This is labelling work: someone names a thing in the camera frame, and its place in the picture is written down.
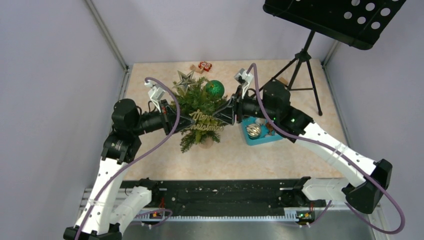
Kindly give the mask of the teal plastic tray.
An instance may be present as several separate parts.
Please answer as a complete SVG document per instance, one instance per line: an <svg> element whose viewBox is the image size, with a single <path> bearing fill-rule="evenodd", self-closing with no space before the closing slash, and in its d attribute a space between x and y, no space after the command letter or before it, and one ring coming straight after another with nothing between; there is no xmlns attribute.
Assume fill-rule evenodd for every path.
<svg viewBox="0 0 424 240"><path fill-rule="evenodd" d="M242 120L240 124L241 132L247 145L256 146L283 139L283 137L277 134L274 130L270 131L266 126L267 123L266 119L257 117L246 117ZM258 137L252 137L248 134L247 127L251 124L256 124L260 127L260 134Z"/></svg>

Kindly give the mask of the black music stand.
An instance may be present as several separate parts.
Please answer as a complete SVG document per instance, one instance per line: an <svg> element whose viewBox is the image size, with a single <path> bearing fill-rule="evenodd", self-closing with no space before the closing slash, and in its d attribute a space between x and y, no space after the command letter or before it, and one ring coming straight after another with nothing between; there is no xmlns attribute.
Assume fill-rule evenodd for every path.
<svg viewBox="0 0 424 240"><path fill-rule="evenodd" d="M301 51L271 80L295 64L290 82L285 86L288 91L294 91L294 81L306 63L312 84L309 90L313 91L318 115L322 116L308 53L315 33L359 50L370 50L404 3L403 0L266 0L262 7L265 13L310 30Z"/></svg>

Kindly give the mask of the green glitter ball ornament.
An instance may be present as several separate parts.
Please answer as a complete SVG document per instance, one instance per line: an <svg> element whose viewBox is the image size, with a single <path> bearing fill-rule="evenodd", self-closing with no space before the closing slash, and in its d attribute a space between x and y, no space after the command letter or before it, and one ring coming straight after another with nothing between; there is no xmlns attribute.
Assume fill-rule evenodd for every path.
<svg viewBox="0 0 424 240"><path fill-rule="evenodd" d="M219 80L209 80L205 84L204 89L210 95L218 97L218 98L222 98L225 94L225 86Z"/></svg>

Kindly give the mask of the silver striped ball ornament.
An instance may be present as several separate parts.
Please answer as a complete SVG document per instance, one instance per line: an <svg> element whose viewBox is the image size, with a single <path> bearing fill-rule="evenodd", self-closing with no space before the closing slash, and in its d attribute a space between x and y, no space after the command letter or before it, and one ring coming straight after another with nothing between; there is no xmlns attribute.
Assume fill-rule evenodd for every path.
<svg viewBox="0 0 424 240"><path fill-rule="evenodd" d="M258 139L262 134L262 128L257 123L251 123L245 127L246 133L250 139Z"/></svg>

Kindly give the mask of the small green christmas tree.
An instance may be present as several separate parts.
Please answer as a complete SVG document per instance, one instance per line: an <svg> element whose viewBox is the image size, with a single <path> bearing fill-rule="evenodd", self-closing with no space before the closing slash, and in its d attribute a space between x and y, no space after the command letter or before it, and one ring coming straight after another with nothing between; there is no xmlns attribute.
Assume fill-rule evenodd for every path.
<svg viewBox="0 0 424 240"><path fill-rule="evenodd" d="M197 84L192 85L186 94L180 90L172 88L172 93L175 95L180 107L181 114L189 116L190 113L200 110L206 115L213 116L213 113L228 101L228 97L213 96L205 91L205 85L208 81L206 77L195 79ZM226 123L218 120L224 127ZM183 130L181 131L180 151L188 152L195 145L205 145L209 142L220 143L222 131L200 131L200 130Z"/></svg>

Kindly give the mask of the small wooden block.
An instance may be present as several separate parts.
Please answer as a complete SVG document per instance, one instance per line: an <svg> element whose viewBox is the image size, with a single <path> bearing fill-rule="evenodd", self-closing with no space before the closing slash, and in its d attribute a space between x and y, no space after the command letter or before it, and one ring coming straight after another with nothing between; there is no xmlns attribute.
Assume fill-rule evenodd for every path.
<svg viewBox="0 0 424 240"><path fill-rule="evenodd" d="M189 69L192 72L195 72L195 73L198 73L198 74L202 74L204 72L204 69L203 68L200 68L200 67L198 67L197 65L194 65L194 64L191 64L190 67L189 67Z"/></svg>

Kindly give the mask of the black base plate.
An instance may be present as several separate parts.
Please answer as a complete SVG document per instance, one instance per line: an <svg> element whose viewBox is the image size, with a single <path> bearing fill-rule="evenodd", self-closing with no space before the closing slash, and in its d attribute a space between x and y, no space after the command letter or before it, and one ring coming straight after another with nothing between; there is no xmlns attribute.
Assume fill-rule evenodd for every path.
<svg viewBox="0 0 424 240"><path fill-rule="evenodd" d="M157 180L148 208L172 210L174 217L283 216L289 208L316 210L300 187L306 178L256 180Z"/></svg>

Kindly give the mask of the gold glitter word ornament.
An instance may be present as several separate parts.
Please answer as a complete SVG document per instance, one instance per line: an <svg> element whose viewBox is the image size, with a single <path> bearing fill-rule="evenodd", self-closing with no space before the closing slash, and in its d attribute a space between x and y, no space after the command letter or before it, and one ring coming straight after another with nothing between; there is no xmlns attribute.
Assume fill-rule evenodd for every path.
<svg viewBox="0 0 424 240"><path fill-rule="evenodd" d="M207 132L220 132L224 130L224 126L218 122L212 115L207 115L200 111L191 112L189 116L194 120L194 124L186 128L187 131L199 130Z"/></svg>

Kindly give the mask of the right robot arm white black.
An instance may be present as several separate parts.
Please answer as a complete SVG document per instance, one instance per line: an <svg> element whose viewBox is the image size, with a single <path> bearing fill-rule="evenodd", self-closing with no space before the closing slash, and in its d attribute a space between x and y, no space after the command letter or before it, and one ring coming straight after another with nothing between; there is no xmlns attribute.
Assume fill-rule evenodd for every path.
<svg viewBox="0 0 424 240"><path fill-rule="evenodd" d="M342 178L307 177L293 192L299 206L311 201L340 201L363 214L371 214L390 184L393 166L385 159L365 157L323 130L312 117L291 106L290 92L280 81L266 83L262 89L261 110L257 99L243 96L239 86L230 99L213 113L213 117L230 125L246 117L269 116L286 139L303 146L342 173Z"/></svg>

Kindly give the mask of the red gift box ornament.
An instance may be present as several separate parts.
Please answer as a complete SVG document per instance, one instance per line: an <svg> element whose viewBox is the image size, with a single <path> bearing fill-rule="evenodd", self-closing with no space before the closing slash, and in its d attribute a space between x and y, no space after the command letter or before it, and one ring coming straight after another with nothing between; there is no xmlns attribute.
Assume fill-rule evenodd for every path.
<svg viewBox="0 0 424 240"><path fill-rule="evenodd" d="M198 68L200 69L201 72L204 72L204 71L209 72L211 70L212 66L213 65L210 62L207 62L207 61L201 61L198 64Z"/></svg>

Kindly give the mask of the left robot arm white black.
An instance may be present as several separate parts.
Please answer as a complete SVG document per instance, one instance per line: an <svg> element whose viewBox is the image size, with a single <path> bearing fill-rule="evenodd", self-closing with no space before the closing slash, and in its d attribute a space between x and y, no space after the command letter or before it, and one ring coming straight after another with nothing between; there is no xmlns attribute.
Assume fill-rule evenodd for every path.
<svg viewBox="0 0 424 240"><path fill-rule="evenodd" d="M74 226L65 229L65 240L120 240L126 228L146 206L160 202L158 182L148 178L136 184L132 192L114 207L127 167L135 161L142 144L140 136L156 130L167 135L194 125L188 115L177 115L166 100L159 109L141 113L141 108L129 98L119 100L113 108L112 132L101 152L99 170L86 206Z"/></svg>

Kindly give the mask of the silver gold star topper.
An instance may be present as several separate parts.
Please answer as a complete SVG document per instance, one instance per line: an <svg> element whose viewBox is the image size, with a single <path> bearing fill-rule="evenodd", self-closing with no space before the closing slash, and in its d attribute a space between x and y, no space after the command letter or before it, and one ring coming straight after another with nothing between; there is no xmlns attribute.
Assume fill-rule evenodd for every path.
<svg viewBox="0 0 424 240"><path fill-rule="evenodd" d="M179 81L176 82L172 88L175 90L180 90L185 95L191 86L197 84L196 80L194 79L195 71L191 70L189 73L185 74L178 70L177 73Z"/></svg>

